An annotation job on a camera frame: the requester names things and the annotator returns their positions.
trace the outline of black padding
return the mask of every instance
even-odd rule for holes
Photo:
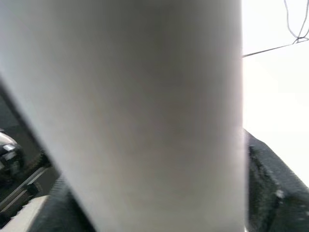
[[[60,177],[28,232],[95,232]]]
[[[309,232],[309,189],[265,143],[248,138],[248,231]]]

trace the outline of car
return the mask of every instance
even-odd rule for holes
[[[10,185],[22,171],[25,156],[22,147],[3,130],[0,132],[0,188]]]

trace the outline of white pole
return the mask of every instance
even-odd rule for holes
[[[104,232],[243,231],[240,1],[0,0],[0,71]]]

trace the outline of gray cylinder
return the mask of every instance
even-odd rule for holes
[[[1,80],[97,231],[243,231],[240,1],[1,0]]]

